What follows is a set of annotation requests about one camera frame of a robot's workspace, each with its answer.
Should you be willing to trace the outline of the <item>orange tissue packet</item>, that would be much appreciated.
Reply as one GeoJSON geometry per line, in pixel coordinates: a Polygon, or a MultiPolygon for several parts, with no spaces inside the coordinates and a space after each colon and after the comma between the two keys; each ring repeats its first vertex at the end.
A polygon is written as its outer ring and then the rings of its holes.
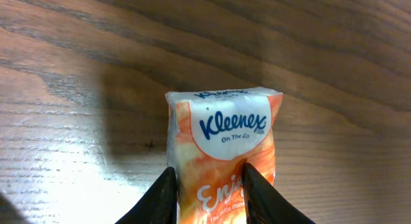
{"type": "Polygon", "coordinates": [[[275,180],[273,89],[168,92],[167,155],[178,181],[178,223],[245,223],[241,172],[251,163],[275,180]]]}

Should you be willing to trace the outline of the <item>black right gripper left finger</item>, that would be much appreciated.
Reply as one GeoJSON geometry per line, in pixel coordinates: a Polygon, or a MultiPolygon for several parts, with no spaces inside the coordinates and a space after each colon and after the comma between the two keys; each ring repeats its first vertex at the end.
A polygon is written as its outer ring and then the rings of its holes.
{"type": "Polygon", "coordinates": [[[116,224],[176,224],[177,179],[167,167],[141,199],[116,224]]]}

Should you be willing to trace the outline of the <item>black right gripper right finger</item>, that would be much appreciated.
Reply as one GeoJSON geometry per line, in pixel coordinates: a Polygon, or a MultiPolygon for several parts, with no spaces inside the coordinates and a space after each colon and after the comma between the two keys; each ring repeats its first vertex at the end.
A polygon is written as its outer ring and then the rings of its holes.
{"type": "Polygon", "coordinates": [[[315,224],[290,204],[250,163],[243,165],[247,224],[315,224]]]}

